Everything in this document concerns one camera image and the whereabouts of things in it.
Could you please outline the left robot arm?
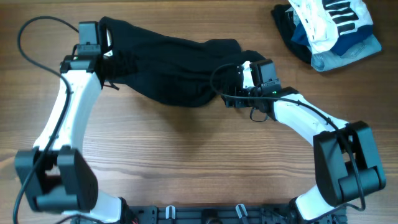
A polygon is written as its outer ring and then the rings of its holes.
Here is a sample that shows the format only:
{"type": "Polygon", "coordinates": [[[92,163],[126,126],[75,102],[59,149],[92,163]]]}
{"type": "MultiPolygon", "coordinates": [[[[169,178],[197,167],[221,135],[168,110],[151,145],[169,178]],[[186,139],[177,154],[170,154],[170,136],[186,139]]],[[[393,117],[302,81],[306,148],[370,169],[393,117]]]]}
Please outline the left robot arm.
{"type": "Polygon", "coordinates": [[[110,44],[97,22],[81,22],[76,31],[79,43],[55,73],[60,89],[49,120],[33,148],[15,156],[22,185],[12,213],[14,223],[23,197],[35,212],[63,213],[69,220],[92,223],[125,221],[124,200],[99,190],[81,153],[88,118],[104,82],[96,71],[110,44]]]}

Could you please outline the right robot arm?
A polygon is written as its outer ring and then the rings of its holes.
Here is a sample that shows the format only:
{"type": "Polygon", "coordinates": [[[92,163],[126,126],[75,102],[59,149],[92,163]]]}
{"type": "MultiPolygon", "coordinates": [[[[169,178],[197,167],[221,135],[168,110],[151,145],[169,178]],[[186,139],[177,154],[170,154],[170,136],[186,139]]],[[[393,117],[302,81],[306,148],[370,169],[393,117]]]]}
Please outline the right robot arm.
{"type": "Polygon", "coordinates": [[[313,147],[316,184],[293,198],[280,217],[286,223],[339,223],[348,207],[366,208],[365,197],[386,186],[371,128],[349,123],[283,88],[271,60],[232,64],[235,79],[214,88],[228,108],[250,108],[292,128],[313,147]]]}

